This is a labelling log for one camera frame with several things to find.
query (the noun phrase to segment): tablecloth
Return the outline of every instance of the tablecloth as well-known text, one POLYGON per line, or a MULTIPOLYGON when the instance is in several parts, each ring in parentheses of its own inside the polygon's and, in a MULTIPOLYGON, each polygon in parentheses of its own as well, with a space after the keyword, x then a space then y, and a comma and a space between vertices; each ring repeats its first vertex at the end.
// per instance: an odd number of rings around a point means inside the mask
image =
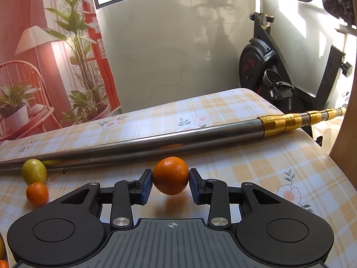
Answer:
MULTIPOLYGON (((280 113, 254 92, 240 88, 6 141, 0 146, 0 161, 280 113)), ((357 267, 357 192, 332 159, 301 129, 183 153, 180 157, 190 168, 197 168, 202 178, 221 179, 230 186, 252 181, 323 217, 335 235, 326 264, 330 268, 357 267)), ((47 179, 50 200, 92 181, 106 187, 126 178, 138 179, 160 159, 50 172, 47 179)), ((26 185, 20 174, 0 174, 0 182, 0 232, 6 238, 10 225, 34 207, 26 200, 26 185)), ((209 206, 193 203, 189 187, 176 196, 166 196, 153 187, 147 205, 133 206, 133 215, 135 220, 140 217, 207 220, 208 209, 209 206)), ((102 221, 108 222, 109 214, 110 206, 105 205, 102 221)), ((240 220, 237 205, 231 205, 231 214, 232 222, 240 220)))

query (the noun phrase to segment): pink chair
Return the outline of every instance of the pink chair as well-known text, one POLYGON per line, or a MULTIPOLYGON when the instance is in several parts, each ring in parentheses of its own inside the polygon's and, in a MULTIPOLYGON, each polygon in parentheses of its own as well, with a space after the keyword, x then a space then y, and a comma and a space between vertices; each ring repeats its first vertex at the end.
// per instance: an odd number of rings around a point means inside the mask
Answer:
POLYGON ((33 93, 34 99, 28 101, 31 109, 31 112, 29 112, 29 122, 15 132, 12 132, 8 126, 5 126, 4 122, 1 122, 3 136, 0 137, 0 141, 23 138, 29 136, 36 129, 46 132, 44 122, 47 119, 51 120, 57 128, 62 128, 53 113, 54 108, 49 99, 45 82, 35 66, 21 60, 5 62, 0 65, 0 76, 2 80, 0 85, 13 86, 19 82, 24 82, 27 85, 40 89, 33 93))

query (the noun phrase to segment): yellow-green fruit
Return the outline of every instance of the yellow-green fruit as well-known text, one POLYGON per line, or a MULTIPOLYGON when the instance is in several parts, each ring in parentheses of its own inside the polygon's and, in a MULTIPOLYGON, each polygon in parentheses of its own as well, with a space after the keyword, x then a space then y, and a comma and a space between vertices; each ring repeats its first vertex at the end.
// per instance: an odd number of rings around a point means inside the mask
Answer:
POLYGON ((47 170, 46 166, 37 159, 29 159, 22 167, 22 176, 27 185, 34 182, 46 183, 47 170))
POLYGON ((5 244, 0 236, 0 260, 4 259, 5 257, 5 244))

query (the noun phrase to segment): orange fruit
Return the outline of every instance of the orange fruit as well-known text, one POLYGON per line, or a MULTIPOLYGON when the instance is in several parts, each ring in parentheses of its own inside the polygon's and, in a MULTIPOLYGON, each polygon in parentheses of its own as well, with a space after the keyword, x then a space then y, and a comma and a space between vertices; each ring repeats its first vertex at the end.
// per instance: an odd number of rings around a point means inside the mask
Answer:
POLYGON ((8 268, 8 262, 5 260, 0 260, 0 268, 8 268))
POLYGON ((36 207, 48 201, 48 189, 42 182, 31 183, 26 189, 26 197, 36 207))
POLYGON ((152 172, 156 188, 164 194, 175 195, 183 191, 189 181, 189 168, 181 158, 167 157, 152 172))

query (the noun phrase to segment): table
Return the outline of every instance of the table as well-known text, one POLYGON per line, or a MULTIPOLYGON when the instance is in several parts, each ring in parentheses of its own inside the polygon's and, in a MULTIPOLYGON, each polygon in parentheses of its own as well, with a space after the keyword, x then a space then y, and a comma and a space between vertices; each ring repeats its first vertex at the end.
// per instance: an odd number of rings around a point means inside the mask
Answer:
MULTIPOLYGON (((280 114, 274 106, 247 89, 235 89, 190 98, 99 121, 33 135, 0 146, 0 160, 100 145, 133 138, 203 128, 280 114)), ((357 192, 324 151, 301 129, 275 137, 205 149, 180 155, 202 178, 224 180, 230 186, 252 181, 301 208, 323 217, 335 234, 326 264, 357 267, 357 192)), ((161 158, 119 162, 104 166, 64 168, 48 174, 50 200, 88 182, 113 186, 126 178, 138 179, 161 158)), ((15 173, 0 174, 0 232, 33 210, 25 197, 26 185, 15 173)), ((133 206, 135 220, 145 218, 203 218, 208 206, 193 203, 189 187, 166 196, 155 187, 147 205, 133 206)), ((109 221, 110 206, 101 220, 109 221)), ((240 220, 238 206, 231 205, 232 222, 240 220)))

